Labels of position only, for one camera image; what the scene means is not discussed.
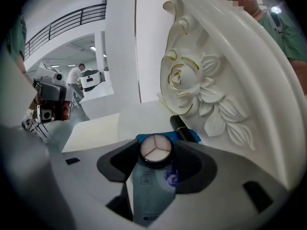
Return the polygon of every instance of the man in white shirt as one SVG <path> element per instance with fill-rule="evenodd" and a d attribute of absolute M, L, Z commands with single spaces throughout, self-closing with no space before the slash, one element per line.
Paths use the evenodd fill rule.
<path fill-rule="evenodd" d="M 79 89 L 77 85 L 77 81 L 81 75 L 81 72 L 84 69 L 85 69 L 85 65 L 82 63 L 79 65 L 79 67 L 71 69 L 71 71 L 68 74 L 67 81 L 66 81 L 68 86 L 73 91 L 73 98 L 75 99 L 75 102 L 77 103 L 78 107 L 80 107 L 80 104 L 79 104 L 80 100 L 83 99 L 83 93 Z"/>

